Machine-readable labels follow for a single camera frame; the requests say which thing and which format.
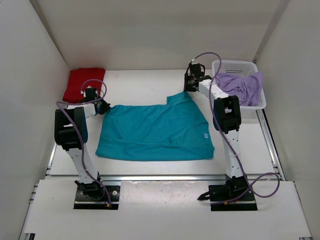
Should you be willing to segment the red t shirt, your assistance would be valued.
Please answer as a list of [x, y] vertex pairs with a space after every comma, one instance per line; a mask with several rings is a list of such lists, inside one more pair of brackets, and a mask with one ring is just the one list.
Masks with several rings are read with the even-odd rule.
[[84, 82], [87, 80], [104, 80], [106, 70], [104, 68], [79, 68], [71, 70], [67, 83], [66, 90], [62, 97], [62, 100], [67, 103], [80, 103], [84, 98], [83, 92], [85, 88], [92, 87], [98, 90], [102, 89], [102, 83], [98, 81], [87, 82], [84, 86]]

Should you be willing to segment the teal t shirt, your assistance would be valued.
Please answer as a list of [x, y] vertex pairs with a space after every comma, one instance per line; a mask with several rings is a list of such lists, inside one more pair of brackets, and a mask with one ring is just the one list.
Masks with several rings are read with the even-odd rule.
[[138, 162], [209, 160], [214, 156], [209, 123], [187, 92], [166, 104], [116, 105], [104, 115], [95, 154]]

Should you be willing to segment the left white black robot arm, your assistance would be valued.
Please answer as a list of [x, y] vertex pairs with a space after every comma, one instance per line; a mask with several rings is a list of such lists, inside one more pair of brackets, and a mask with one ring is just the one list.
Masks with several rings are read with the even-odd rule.
[[87, 149], [87, 119], [103, 115], [111, 108], [103, 100], [97, 88], [88, 87], [83, 91], [81, 103], [74, 103], [74, 108], [64, 108], [62, 101], [56, 102], [58, 109], [54, 116], [54, 140], [70, 156], [78, 173], [75, 184], [83, 195], [93, 201], [111, 203], [110, 193], [104, 185], [101, 175], [94, 167]]

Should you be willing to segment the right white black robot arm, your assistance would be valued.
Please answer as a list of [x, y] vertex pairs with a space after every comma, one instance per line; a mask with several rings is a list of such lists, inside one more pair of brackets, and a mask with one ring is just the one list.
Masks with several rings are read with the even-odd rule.
[[239, 130], [242, 123], [239, 99], [221, 90], [216, 79], [206, 75], [205, 66], [200, 63], [188, 64], [184, 74], [184, 90], [200, 92], [209, 99], [213, 125], [222, 138], [226, 159], [226, 182], [213, 194], [226, 195], [230, 200], [236, 200], [248, 189], [242, 165], [239, 163]]

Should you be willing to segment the white plastic laundry basket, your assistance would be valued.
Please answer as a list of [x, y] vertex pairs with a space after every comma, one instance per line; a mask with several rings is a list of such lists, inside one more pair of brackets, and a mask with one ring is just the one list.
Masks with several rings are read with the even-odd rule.
[[[216, 84], [216, 77], [219, 73], [229, 73], [239, 75], [241, 77], [247, 77], [250, 74], [261, 72], [258, 71], [257, 66], [249, 61], [238, 60], [215, 60], [212, 62], [212, 75], [215, 77], [214, 83]], [[241, 106], [242, 110], [260, 110], [264, 109], [267, 105], [265, 94], [262, 88], [259, 103], [257, 106]]]

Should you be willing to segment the lavender t shirt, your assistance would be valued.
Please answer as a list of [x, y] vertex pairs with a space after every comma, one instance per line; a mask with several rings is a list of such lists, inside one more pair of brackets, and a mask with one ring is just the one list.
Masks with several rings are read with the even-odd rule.
[[246, 77], [232, 73], [218, 73], [217, 86], [230, 96], [237, 96], [241, 106], [255, 107], [259, 104], [264, 76], [255, 72]]

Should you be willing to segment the aluminium frame rail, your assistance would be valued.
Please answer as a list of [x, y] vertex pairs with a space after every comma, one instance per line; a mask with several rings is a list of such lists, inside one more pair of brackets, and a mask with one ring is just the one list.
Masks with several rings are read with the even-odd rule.
[[102, 175], [104, 181], [225, 181], [223, 174]]

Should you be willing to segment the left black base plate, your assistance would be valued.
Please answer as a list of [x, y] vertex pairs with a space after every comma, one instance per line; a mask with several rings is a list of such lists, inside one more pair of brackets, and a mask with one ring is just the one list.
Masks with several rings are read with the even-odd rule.
[[105, 185], [101, 187], [96, 182], [79, 183], [75, 192], [73, 208], [76, 210], [118, 210], [121, 186]]

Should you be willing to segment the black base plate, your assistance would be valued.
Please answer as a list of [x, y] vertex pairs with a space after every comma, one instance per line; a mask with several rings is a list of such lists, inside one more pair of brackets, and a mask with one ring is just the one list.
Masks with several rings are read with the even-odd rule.
[[257, 211], [255, 195], [244, 177], [227, 178], [224, 184], [210, 184], [198, 201], [210, 201], [212, 212]]
[[73, 208], [76, 210], [118, 210], [121, 186], [105, 185], [101, 187], [96, 182], [79, 183], [75, 192]]

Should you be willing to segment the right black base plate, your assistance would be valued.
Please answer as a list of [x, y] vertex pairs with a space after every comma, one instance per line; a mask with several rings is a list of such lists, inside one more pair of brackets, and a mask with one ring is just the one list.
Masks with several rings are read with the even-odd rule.
[[257, 211], [255, 195], [244, 177], [227, 178], [224, 184], [210, 184], [198, 201], [210, 201], [212, 212]]

